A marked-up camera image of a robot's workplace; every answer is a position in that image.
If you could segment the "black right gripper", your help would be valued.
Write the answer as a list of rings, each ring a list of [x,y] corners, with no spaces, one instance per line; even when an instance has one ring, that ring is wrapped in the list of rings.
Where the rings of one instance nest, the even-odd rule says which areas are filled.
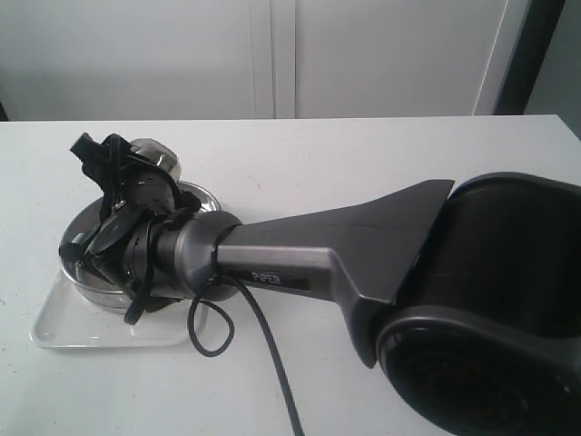
[[[183,192],[179,181],[135,154],[119,134],[101,143],[83,133],[70,152],[82,163],[85,176],[103,192],[99,223],[90,233],[92,254],[117,255],[132,279],[132,300],[153,300],[156,244],[173,218],[200,210],[200,200]]]

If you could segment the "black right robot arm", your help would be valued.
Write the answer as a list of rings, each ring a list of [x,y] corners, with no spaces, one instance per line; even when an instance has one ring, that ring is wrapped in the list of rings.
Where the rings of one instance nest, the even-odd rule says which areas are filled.
[[[427,180],[378,200],[245,224],[205,212],[161,144],[72,146],[102,190],[63,243],[129,298],[124,319],[251,288],[340,307],[356,353],[456,435],[580,432],[580,189],[526,173]]]

